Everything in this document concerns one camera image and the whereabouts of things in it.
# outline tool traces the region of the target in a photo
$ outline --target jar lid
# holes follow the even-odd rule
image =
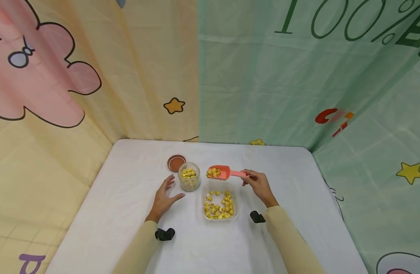
[[[167,160],[167,167],[169,167],[170,171],[172,172],[178,172],[181,165],[184,164],[185,157],[182,155],[173,155],[170,156],[170,158]]]

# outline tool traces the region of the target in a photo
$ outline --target plastic box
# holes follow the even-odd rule
[[[221,194],[219,196],[216,196],[216,194],[213,195],[213,201],[212,201],[213,204],[222,205],[221,202],[224,199],[224,193],[227,190],[230,191],[230,194],[232,196],[231,199],[233,200],[233,209],[235,210],[235,214],[229,219],[209,219],[204,214],[204,207],[205,207],[205,201],[206,201],[205,197],[207,196],[207,194],[209,194],[210,191],[214,191],[216,193],[216,191],[218,190],[221,192]],[[207,184],[205,184],[204,187],[202,188],[201,214],[203,214],[204,218],[209,221],[215,221],[215,222],[233,220],[239,215],[239,210],[240,208],[237,202],[237,193],[236,193],[235,186],[233,184],[221,182],[219,180],[208,179]]]

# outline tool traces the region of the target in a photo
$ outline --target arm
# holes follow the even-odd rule
[[[129,246],[116,263],[112,274],[144,274],[146,266],[158,246],[155,231],[158,224],[154,221],[144,222],[135,234]]]
[[[326,273],[283,208],[279,205],[267,208],[264,218],[268,232],[282,255],[288,274]]]
[[[154,203],[149,215],[116,263],[112,274],[145,273],[149,260],[158,246],[158,240],[155,238],[158,222],[173,203],[184,197],[184,193],[180,193],[172,198],[167,196],[166,191],[174,183],[174,178],[173,175],[167,177],[155,193]]]
[[[288,274],[326,274],[286,211],[279,206],[266,175],[248,169],[242,171],[250,175],[242,177],[242,185],[251,185],[254,193],[267,207],[264,214],[267,228],[277,244]]]

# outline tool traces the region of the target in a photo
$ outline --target clear plastic container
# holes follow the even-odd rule
[[[187,178],[184,178],[183,176],[181,176],[182,171],[184,169],[188,169],[188,168],[192,168],[193,170],[195,170],[195,172],[196,172],[195,178],[187,179]],[[199,187],[199,185],[201,184],[200,175],[201,175],[201,173],[199,172],[199,167],[197,165],[193,164],[192,162],[185,162],[184,164],[181,165],[180,169],[178,170],[178,178],[179,178],[179,181],[180,181],[180,187],[184,191],[196,190]]]
[[[205,216],[205,212],[204,212],[204,207],[205,207],[205,201],[206,201],[206,196],[209,196],[210,191],[214,191],[216,193],[216,191],[220,191],[221,194],[219,196],[216,196],[216,194],[214,194],[213,200],[210,203],[213,204],[218,204],[218,205],[222,205],[221,202],[224,199],[224,193],[225,191],[230,191],[231,194],[231,199],[233,200],[233,209],[235,210],[234,215],[231,218],[228,219],[209,219],[207,218],[207,216]],[[220,221],[227,221],[227,220],[233,220],[234,218],[236,218],[239,215],[239,204],[237,202],[236,199],[236,188],[233,184],[230,183],[225,183],[225,182],[220,182],[219,180],[215,180],[215,179],[208,179],[207,184],[204,185],[204,187],[202,188],[202,201],[201,201],[201,212],[204,215],[204,218],[209,220],[209,221],[215,221],[215,222],[220,222]]]

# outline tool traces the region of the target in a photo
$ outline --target fabric backdrop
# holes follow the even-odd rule
[[[198,7],[199,140],[308,148],[369,273],[420,274],[420,0]]]
[[[44,273],[115,141],[197,141],[195,5],[0,1],[1,274]]]
[[[369,272],[420,274],[420,0],[0,0],[0,273],[121,138],[306,147]]]

